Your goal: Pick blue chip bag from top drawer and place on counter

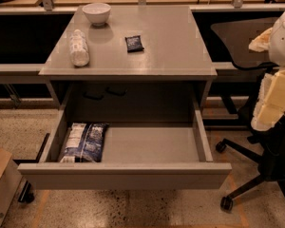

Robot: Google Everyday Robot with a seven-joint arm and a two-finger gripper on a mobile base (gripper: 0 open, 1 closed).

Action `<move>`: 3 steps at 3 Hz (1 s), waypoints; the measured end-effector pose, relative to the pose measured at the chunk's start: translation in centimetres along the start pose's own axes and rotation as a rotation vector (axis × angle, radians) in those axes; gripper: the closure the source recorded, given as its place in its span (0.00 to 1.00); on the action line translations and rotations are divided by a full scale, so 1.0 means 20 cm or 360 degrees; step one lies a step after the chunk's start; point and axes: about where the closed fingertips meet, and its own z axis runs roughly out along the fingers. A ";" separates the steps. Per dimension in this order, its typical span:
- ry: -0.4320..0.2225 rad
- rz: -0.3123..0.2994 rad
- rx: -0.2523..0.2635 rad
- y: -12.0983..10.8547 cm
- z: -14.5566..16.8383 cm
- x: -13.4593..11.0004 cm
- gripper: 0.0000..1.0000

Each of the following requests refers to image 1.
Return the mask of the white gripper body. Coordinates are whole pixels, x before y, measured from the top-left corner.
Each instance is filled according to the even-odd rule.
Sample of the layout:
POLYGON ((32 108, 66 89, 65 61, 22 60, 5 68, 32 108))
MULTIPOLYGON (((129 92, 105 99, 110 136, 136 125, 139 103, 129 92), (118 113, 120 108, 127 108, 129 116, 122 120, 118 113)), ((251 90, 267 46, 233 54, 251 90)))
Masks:
POLYGON ((285 11, 274 23, 270 35, 269 58, 280 67, 285 67, 285 11))

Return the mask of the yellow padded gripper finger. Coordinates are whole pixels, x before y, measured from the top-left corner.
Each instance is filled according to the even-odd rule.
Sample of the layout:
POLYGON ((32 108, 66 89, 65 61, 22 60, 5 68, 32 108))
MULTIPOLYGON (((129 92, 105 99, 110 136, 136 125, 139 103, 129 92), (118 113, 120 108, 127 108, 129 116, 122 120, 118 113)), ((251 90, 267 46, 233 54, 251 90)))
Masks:
POLYGON ((262 52, 269 49, 270 36, 272 33, 272 28, 268 28, 258 35, 248 46, 248 49, 256 52, 262 52))
POLYGON ((267 131, 285 113, 285 68, 274 75, 266 73, 261 81, 251 127, 267 131))

